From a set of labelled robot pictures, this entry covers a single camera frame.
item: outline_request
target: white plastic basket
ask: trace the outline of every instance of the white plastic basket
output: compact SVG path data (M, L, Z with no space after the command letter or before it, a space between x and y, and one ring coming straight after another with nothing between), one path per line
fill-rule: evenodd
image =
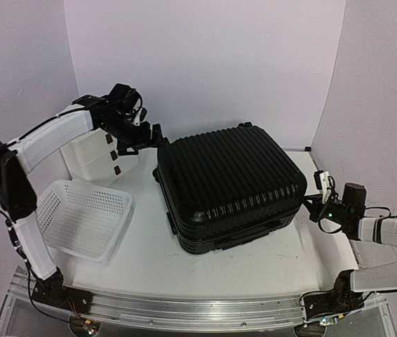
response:
M39 197L39 227L48 246L93 262L108 262L132 204L126 192L56 180Z

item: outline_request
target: suitcase handle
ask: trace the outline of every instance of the suitcase handle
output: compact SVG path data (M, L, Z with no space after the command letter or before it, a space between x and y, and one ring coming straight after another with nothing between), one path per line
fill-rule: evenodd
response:
M274 221L268 225L263 225L255 228L249 228L243 232L239 232L235 235L232 235L225 240L218 241L215 245L216 249L229 249L235 246L239 246L241 244L246 244L248 242L253 241L254 239L258 239L260 237L265 237L271 232L273 227L278 227L278 223L281 223L280 220Z

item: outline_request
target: white backdrop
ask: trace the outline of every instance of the white backdrop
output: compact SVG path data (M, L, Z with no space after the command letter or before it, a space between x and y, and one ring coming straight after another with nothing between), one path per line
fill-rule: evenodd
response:
M252 121L284 147L311 145L345 1L65 0L81 94L116 82L172 139Z

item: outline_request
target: white arm segment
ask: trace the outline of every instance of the white arm segment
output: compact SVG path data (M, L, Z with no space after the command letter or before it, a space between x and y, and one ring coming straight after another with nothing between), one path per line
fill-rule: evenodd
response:
M359 221L358 238L397 247L397 218L363 218Z
M358 238L397 247L397 218L363 218ZM355 292L397 290L397 262L378 265L351 273L351 290Z
M82 106L70 105L61 113L80 107ZM93 130L93 120L88 110L72 112L48 122L9 149L18 152L17 157L22 169L28 174L44 158L64 144L91 130Z
M13 224L13 227L35 274L40 279L47 279L56 272L57 266L53 262L43 235L39 230L36 212L24 219L19 219Z
M397 290L397 262L354 270L350 278L351 290L356 293Z

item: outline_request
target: white table surface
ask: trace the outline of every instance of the white table surface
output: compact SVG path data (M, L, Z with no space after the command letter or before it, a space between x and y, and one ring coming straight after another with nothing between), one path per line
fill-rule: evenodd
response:
M307 152L288 152L316 193ZM255 298L331 289L341 270L357 269L348 239L324 234L304 206L293 222L251 243L191 255L172 234L159 184L152 177L156 150L110 187L133 197L133 215L108 264L55 254L65 283L91 290L172 298Z

